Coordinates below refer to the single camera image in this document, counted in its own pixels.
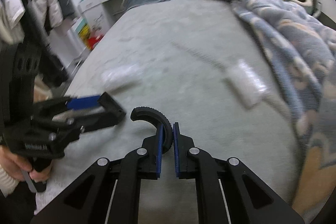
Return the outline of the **person's left hand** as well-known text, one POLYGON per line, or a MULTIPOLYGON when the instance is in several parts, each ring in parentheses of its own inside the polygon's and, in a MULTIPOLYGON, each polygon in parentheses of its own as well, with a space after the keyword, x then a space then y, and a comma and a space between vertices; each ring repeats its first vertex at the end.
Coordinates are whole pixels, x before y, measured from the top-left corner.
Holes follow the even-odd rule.
POLYGON ((26 171, 35 182, 43 182, 50 178, 52 164, 41 172, 33 169, 30 162, 17 154, 12 153, 7 147, 1 146, 1 167, 14 179, 24 181, 22 170, 26 171))

